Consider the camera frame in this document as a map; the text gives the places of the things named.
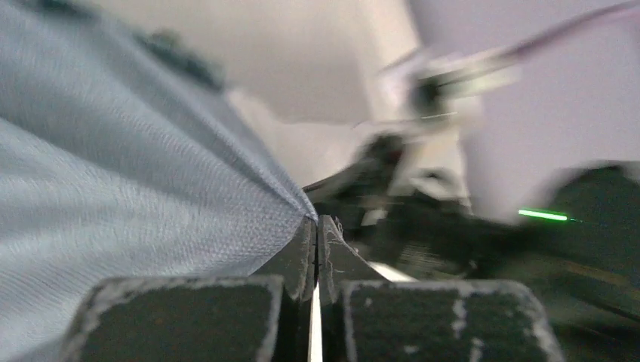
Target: green light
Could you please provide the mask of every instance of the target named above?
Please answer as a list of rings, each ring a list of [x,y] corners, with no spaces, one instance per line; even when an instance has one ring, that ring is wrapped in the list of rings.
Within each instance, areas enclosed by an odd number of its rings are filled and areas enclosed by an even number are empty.
[[[560,213],[549,213],[546,211],[533,211],[533,210],[519,210],[518,214],[522,216],[537,217],[539,219],[555,220],[555,221],[567,221],[569,220],[566,215]]]

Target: white wall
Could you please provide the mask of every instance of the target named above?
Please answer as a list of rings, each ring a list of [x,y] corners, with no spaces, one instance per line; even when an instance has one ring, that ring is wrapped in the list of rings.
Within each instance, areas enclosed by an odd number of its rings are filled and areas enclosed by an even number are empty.
[[[619,2],[413,0],[426,38],[464,54]],[[587,32],[525,64],[519,83],[483,97],[485,127],[467,144],[481,214],[511,219],[537,202],[537,189],[560,167],[640,160],[639,35],[640,26],[628,24]]]
[[[301,186],[349,164],[371,135],[350,124],[403,118],[375,75],[418,46],[404,0],[77,1],[147,32],[172,29],[220,60],[243,88],[232,101]]]

